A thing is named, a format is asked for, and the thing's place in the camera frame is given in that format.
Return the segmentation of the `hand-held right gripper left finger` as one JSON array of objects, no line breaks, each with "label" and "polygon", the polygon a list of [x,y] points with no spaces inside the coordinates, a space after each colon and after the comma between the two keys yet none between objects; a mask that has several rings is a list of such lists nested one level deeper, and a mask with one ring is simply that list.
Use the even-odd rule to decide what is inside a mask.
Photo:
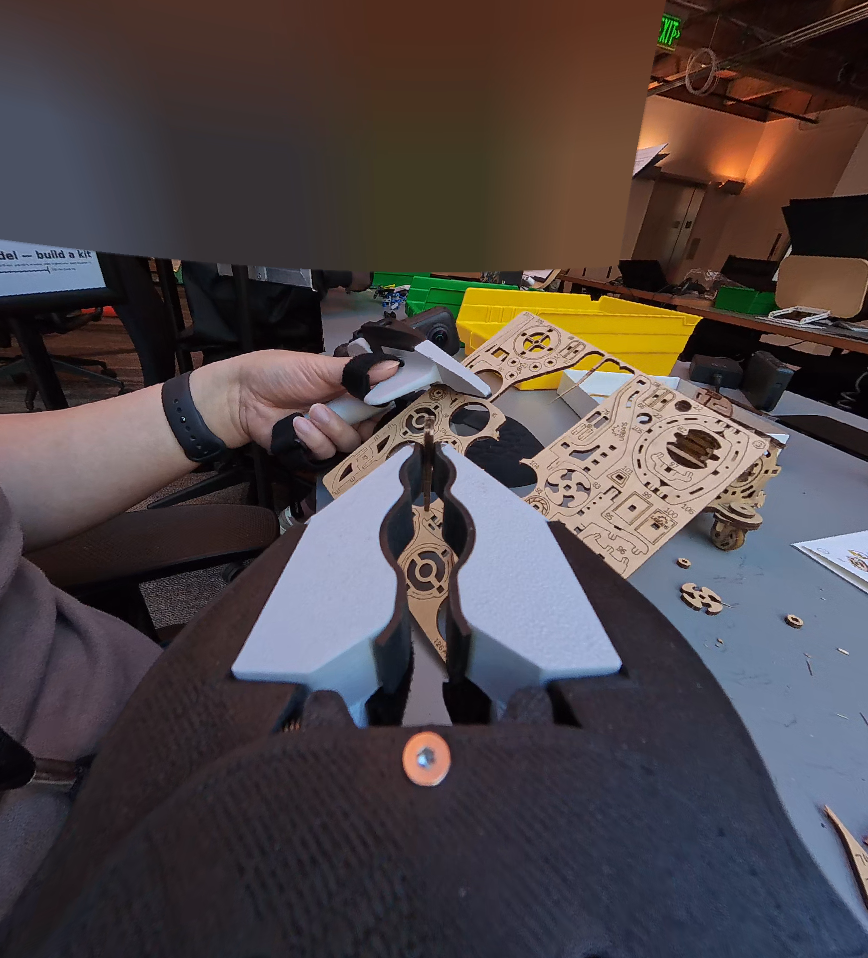
[{"label": "hand-held right gripper left finger", "polygon": [[369,725],[369,699],[392,697],[411,666],[398,558],[414,535],[422,460],[401,447],[308,521],[232,665],[236,679],[336,692]]}]

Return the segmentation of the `partly built wooden model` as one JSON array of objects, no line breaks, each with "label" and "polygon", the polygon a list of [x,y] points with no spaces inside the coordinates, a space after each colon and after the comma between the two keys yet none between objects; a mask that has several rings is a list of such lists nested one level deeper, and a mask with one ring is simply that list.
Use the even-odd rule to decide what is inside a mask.
[{"label": "partly built wooden model", "polygon": [[777,460],[789,436],[778,432],[774,422],[735,405],[707,386],[692,389],[693,398],[700,405],[760,436],[761,457],[704,509],[714,517],[710,538],[715,547],[723,551],[736,550],[744,544],[746,533],[759,529],[763,523],[760,509],[765,500],[765,487],[781,471]]}]

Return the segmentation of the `white screen with text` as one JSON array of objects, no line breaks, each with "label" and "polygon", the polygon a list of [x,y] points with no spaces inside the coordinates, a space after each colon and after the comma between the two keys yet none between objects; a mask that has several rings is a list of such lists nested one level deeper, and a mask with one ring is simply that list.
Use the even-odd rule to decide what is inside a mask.
[{"label": "white screen with text", "polygon": [[0,298],[104,287],[91,250],[0,240]]}]

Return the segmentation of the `person's left forearm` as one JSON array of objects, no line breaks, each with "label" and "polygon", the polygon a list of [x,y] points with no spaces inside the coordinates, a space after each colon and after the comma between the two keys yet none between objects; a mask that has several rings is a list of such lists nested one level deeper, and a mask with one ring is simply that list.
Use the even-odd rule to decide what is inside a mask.
[{"label": "person's left forearm", "polygon": [[161,389],[0,415],[0,486],[33,551],[89,530],[190,473]]}]

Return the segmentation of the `yellow plastic bin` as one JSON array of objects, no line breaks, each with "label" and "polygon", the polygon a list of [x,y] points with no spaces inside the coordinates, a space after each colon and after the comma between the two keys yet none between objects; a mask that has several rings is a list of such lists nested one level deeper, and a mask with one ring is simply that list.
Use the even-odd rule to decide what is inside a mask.
[{"label": "yellow plastic bin", "polygon": [[523,311],[654,377],[667,376],[700,322],[690,313],[611,297],[470,286],[457,317],[466,350],[473,352]]}]

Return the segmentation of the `black box device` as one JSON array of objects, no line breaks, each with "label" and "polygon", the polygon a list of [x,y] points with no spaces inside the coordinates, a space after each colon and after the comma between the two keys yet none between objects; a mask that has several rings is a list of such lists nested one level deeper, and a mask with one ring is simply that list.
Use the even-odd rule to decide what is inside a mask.
[{"label": "black box device", "polygon": [[769,413],[777,406],[795,372],[772,353],[758,351],[746,360],[739,390],[754,409]]},{"label": "black box device", "polygon": [[733,358],[696,353],[690,362],[688,378],[691,382],[711,387],[715,391],[739,389],[743,369]]}]

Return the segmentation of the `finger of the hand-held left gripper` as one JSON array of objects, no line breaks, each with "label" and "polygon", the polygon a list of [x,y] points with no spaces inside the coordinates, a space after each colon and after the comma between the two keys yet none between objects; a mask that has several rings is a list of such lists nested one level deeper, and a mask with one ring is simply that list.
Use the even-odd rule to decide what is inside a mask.
[{"label": "finger of the hand-held left gripper", "polygon": [[440,383],[456,392],[482,399],[489,399],[491,396],[491,389],[483,379],[431,341],[416,343],[414,353],[433,363],[434,371],[428,374],[427,385]]}]

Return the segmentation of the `beige document stand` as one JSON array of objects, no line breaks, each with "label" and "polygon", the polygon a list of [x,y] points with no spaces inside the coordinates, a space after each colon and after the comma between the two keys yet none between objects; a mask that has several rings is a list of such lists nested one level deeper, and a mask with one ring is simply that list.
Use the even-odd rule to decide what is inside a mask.
[{"label": "beige document stand", "polygon": [[776,277],[777,309],[820,310],[837,319],[858,315],[868,289],[868,260],[860,257],[790,255],[779,263]]}]

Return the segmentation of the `black flat pad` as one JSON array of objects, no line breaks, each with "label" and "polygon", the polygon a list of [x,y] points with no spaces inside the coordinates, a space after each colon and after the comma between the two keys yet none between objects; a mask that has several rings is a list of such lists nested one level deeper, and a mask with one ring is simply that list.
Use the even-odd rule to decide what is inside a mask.
[{"label": "black flat pad", "polygon": [[868,431],[827,416],[781,415],[775,422],[868,462]]}]

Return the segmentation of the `black upright panel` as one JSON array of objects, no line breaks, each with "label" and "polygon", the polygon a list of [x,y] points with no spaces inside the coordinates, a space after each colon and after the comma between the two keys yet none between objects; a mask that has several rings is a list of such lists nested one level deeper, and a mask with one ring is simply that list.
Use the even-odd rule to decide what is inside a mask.
[{"label": "black upright panel", "polygon": [[791,199],[782,213],[792,255],[868,259],[868,194]]}]

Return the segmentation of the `person's grey-brown top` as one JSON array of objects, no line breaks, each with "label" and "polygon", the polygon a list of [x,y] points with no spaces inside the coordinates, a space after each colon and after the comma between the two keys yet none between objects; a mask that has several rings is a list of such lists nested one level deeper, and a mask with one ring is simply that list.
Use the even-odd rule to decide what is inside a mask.
[{"label": "person's grey-brown top", "polygon": [[[22,556],[0,487],[0,726],[37,757],[97,750],[161,653],[121,620],[57,589]],[[0,793],[0,921],[32,880],[71,799],[46,786]]]}]

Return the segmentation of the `black fitness band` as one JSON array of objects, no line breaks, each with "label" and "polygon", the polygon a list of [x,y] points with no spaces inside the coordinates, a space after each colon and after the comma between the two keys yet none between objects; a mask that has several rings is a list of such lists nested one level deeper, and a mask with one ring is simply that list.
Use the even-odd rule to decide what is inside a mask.
[{"label": "black fitness band", "polygon": [[186,372],[162,384],[161,401],[168,425],[189,461],[196,464],[226,461],[231,450],[199,413],[191,393],[191,374]]}]

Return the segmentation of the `large wooden parts sheet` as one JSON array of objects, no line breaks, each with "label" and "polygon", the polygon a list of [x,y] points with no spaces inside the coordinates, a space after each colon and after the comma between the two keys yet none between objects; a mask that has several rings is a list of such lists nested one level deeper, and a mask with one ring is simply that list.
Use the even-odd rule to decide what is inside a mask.
[{"label": "large wooden parts sheet", "polygon": [[763,457],[767,439],[636,373],[536,457],[528,504],[627,578]]}]

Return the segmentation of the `long wooden-edged table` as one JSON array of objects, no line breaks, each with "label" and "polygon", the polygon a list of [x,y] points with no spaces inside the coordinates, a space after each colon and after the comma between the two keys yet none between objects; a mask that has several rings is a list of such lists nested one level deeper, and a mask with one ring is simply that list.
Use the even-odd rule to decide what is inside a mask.
[{"label": "long wooden-edged table", "polygon": [[712,307],[710,303],[696,297],[682,297],[666,293],[630,290],[609,282],[575,277],[564,271],[560,271],[557,279],[567,285],[571,284],[588,290],[596,290],[602,294],[610,294],[626,300],[652,303],[664,308],[697,315],[707,320],[717,321],[734,327],[754,329],[763,334],[774,334],[798,341],[829,346],[841,351],[868,355],[868,330],[852,333],[850,330],[835,327],[787,324],[773,321],[766,317],[717,309]]}]

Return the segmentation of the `black office chair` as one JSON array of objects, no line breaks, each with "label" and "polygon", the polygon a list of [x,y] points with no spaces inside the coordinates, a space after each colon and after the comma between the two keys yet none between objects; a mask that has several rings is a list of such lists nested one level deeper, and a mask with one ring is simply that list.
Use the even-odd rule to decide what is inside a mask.
[{"label": "black office chair", "polygon": [[68,407],[68,401],[58,379],[57,372],[62,370],[77,377],[94,380],[105,386],[117,386],[118,394],[127,392],[124,383],[116,377],[105,362],[74,356],[59,356],[49,353],[43,334],[69,333],[81,329],[103,317],[104,308],[96,305],[69,312],[50,312],[28,317],[0,319],[0,332],[14,338],[20,348],[20,355],[6,362],[0,362],[0,378],[10,378],[26,387],[25,407],[34,411],[35,396],[41,397],[47,410],[59,410]]}]

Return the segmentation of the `person's left hand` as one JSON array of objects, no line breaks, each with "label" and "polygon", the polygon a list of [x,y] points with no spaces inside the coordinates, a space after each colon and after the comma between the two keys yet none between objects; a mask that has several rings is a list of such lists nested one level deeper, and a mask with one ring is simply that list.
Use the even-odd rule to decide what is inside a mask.
[{"label": "person's left hand", "polygon": [[345,393],[348,360],[322,354],[257,351],[192,372],[193,402],[212,433],[229,449],[255,442],[268,450],[273,426],[290,413],[302,417],[294,434],[315,461],[357,449],[373,421],[352,426],[326,407]]}]

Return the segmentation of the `small green bin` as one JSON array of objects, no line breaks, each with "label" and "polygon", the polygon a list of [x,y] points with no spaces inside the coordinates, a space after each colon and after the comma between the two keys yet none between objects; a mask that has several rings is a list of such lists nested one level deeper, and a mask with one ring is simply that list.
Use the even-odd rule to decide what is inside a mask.
[{"label": "small green bin", "polygon": [[745,286],[722,286],[715,296],[714,307],[752,316],[766,316],[778,308],[774,292]]}]

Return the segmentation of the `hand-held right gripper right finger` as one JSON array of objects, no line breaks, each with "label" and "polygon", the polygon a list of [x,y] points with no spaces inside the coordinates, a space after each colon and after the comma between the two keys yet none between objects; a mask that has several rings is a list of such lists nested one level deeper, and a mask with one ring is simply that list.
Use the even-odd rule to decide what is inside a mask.
[{"label": "hand-held right gripper right finger", "polygon": [[456,561],[445,607],[444,703],[486,723],[526,687],[611,676],[622,661],[550,524],[449,445],[436,451],[442,536]]}]

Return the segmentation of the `wooden sheet with wheel cutout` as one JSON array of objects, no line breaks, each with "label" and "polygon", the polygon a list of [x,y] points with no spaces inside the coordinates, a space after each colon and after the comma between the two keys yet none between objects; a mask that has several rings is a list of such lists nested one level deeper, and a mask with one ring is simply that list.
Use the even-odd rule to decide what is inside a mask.
[{"label": "wooden sheet with wheel cutout", "polygon": [[527,311],[512,318],[463,364],[476,375],[491,373],[499,377],[490,392],[490,398],[496,399],[513,386],[560,374],[588,356],[596,359],[594,371],[613,364],[625,373],[640,374],[619,358]]}]

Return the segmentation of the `wooden sheet with ring cutouts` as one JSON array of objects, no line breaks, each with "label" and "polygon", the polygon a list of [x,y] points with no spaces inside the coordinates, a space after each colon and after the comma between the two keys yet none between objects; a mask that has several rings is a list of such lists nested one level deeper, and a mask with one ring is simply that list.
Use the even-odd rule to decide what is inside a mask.
[{"label": "wooden sheet with ring cutouts", "polygon": [[[481,404],[485,408],[487,424],[470,436],[460,435],[451,427],[451,421],[459,410],[470,404]],[[427,432],[431,432],[434,441],[446,443],[464,454],[467,447],[479,439],[497,439],[505,421],[504,414],[490,401],[434,385],[329,471],[324,485],[333,498],[341,497],[383,465],[398,448],[421,445]],[[437,498],[427,508],[414,507],[414,535],[399,563],[407,581],[409,611],[440,658],[445,660],[446,642],[440,634],[438,619],[456,557],[443,539],[442,513],[442,502]]]}]

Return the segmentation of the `white cardboard box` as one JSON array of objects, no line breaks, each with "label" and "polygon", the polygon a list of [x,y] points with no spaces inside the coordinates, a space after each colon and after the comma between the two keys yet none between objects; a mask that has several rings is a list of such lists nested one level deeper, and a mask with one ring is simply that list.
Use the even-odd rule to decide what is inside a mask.
[{"label": "white cardboard box", "polygon": [[631,379],[626,372],[568,369],[561,373],[558,396],[583,418]]}]

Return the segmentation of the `black textured pad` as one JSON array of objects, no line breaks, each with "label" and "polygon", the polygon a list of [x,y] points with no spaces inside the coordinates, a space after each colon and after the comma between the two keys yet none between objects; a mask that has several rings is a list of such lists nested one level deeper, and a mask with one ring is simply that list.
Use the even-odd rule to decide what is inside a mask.
[{"label": "black textured pad", "polygon": [[535,471],[523,460],[532,460],[544,449],[537,437],[521,422],[508,419],[498,429],[498,438],[471,443],[465,456],[508,488],[536,486]]}]

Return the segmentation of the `green plastic bin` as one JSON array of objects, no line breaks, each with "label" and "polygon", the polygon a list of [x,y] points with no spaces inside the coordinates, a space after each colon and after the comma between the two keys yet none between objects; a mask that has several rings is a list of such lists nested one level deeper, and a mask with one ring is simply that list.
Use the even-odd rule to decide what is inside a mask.
[{"label": "green plastic bin", "polygon": [[464,294],[471,287],[507,291],[518,289],[516,285],[485,282],[481,274],[474,274],[472,278],[459,275],[416,274],[409,283],[404,305],[405,315],[415,316],[430,308],[444,307],[456,317],[463,303]]}]

